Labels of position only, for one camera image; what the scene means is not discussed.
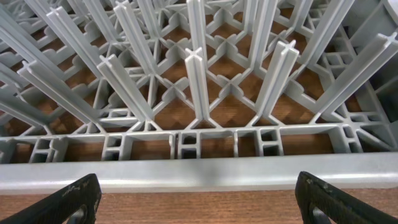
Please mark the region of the grey dishwasher rack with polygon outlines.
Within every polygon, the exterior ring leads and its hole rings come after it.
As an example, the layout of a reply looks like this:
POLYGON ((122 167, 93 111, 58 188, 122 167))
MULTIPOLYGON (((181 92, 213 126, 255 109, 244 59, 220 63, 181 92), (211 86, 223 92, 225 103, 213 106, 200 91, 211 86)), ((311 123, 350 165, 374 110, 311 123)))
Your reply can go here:
POLYGON ((396 1, 2 1, 1 193, 397 187, 396 1))

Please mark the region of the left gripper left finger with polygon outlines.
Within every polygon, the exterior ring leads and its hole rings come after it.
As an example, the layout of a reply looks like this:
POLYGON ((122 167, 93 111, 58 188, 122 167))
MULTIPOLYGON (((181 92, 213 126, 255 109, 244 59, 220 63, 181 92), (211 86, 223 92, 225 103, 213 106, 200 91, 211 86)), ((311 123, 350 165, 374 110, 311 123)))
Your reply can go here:
POLYGON ((94 223, 101 200, 96 174, 88 174, 1 223, 94 223))

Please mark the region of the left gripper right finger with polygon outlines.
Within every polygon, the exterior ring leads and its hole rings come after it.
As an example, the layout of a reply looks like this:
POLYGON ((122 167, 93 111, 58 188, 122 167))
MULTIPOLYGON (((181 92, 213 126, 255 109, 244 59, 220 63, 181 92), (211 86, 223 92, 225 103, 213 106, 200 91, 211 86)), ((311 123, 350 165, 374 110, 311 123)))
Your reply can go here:
POLYGON ((397 218, 301 171, 295 198, 304 223, 397 223, 397 218))

